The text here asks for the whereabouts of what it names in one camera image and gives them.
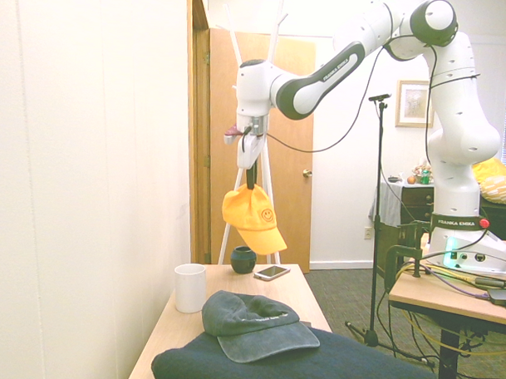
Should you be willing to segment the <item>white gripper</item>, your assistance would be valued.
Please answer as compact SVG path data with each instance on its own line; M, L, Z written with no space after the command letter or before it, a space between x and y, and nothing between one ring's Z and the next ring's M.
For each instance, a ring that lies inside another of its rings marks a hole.
M246 170L247 187L254 187L258 183L258 168L260 154L265 145L264 135L243 135L238 142L238 168Z

